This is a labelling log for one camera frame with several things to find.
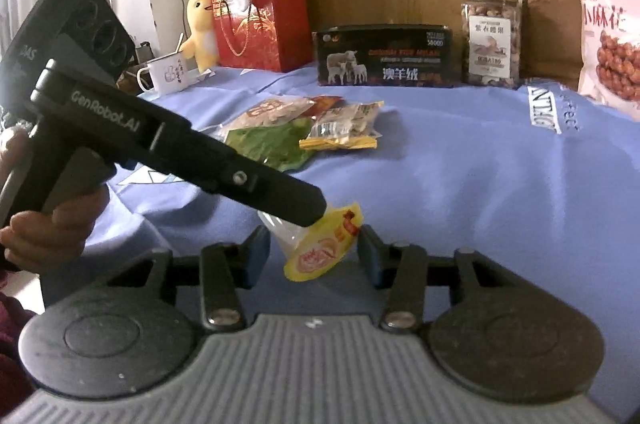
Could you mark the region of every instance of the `plastic jar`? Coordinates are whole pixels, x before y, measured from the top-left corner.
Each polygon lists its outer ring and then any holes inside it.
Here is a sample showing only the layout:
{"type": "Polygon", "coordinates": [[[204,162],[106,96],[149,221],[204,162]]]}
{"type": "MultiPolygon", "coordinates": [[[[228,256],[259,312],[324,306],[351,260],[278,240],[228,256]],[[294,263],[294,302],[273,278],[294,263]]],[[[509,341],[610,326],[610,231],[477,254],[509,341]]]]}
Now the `plastic jar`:
{"type": "Polygon", "coordinates": [[[464,0],[463,80],[472,85],[520,86],[518,0],[464,0]]]}

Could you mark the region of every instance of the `white mug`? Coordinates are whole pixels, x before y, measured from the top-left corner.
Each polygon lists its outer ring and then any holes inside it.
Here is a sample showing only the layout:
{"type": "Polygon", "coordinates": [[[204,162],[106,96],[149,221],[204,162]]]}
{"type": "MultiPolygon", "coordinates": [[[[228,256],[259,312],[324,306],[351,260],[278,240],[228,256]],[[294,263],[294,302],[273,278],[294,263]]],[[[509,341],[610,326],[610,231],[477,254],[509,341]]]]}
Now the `white mug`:
{"type": "Polygon", "coordinates": [[[174,52],[145,62],[145,66],[138,70],[136,77],[138,85],[143,91],[155,90],[159,96],[178,92],[191,85],[186,79],[187,65],[181,52],[174,52]],[[148,89],[140,79],[140,75],[149,71],[153,87],[148,89]]]}

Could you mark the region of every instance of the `pink snack bag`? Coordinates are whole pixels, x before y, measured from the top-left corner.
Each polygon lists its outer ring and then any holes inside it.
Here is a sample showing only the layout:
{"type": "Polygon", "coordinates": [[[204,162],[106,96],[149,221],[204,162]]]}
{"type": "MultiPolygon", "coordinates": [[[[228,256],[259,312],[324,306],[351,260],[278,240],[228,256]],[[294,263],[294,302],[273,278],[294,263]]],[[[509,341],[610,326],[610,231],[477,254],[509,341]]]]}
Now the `pink snack bag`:
{"type": "Polygon", "coordinates": [[[640,0],[580,1],[578,92],[640,121],[640,0]]]}

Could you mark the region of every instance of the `gray ribbed surface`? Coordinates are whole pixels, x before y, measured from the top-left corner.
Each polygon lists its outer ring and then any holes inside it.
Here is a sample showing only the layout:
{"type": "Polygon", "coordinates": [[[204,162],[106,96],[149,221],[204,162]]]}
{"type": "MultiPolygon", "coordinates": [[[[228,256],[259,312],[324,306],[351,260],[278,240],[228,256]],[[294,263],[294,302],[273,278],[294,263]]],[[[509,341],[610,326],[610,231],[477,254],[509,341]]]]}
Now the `gray ribbed surface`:
{"type": "Polygon", "coordinates": [[[239,334],[210,337],[198,360],[148,393],[87,403],[40,391],[4,422],[615,424],[582,396],[515,407],[467,393],[417,338],[386,334],[366,316],[266,315],[239,334]]]}

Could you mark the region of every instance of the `bag handle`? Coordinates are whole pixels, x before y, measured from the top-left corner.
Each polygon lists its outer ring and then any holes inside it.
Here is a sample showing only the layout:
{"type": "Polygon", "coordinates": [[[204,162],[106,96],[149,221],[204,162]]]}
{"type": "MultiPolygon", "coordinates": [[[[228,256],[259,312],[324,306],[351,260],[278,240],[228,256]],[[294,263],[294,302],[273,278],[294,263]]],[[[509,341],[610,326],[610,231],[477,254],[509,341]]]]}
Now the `bag handle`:
{"type": "MultiPolygon", "coordinates": [[[[246,36],[244,37],[244,46],[242,47],[242,50],[240,52],[237,52],[236,49],[234,49],[231,41],[229,40],[228,35],[226,34],[225,23],[222,21],[222,19],[220,20],[220,29],[222,30],[222,35],[225,37],[226,45],[228,46],[229,50],[235,56],[238,56],[238,57],[244,54],[244,51],[246,51],[246,48],[249,45],[249,19],[251,18],[251,6],[253,5],[253,1],[254,0],[249,0],[249,11],[246,14],[246,36]]],[[[220,13],[222,14],[222,4],[224,4],[226,7],[226,17],[229,19],[229,25],[231,26],[231,33],[235,37],[237,32],[234,32],[233,22],[231,21],[231,11],[229,10],[229,4],[226,3],[226,0],[220,0],[220,3],[221,3],[220,13]]],[[[255,11],[258,18],[260,18],[260,10],[258,8],[255,8],[255,11]]]]}

